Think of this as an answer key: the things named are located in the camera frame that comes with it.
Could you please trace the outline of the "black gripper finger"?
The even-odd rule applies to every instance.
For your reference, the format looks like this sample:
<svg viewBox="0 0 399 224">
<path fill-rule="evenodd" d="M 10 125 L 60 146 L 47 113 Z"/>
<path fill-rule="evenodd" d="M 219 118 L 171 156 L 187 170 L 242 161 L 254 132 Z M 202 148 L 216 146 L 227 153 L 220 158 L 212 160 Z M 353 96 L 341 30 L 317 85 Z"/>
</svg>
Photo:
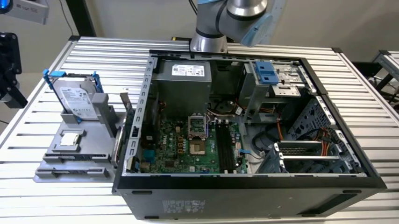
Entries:
<svg viewBox="0 0 399 224">
<path fill-rule="evenodd" d="M 23 109 L 28 103 L 19 86 L 20 84 L 14 75 L 11 77 L 7 77 L 6 74 L 0 75 L 0 101 L 11 109 Z"/>
</svg>

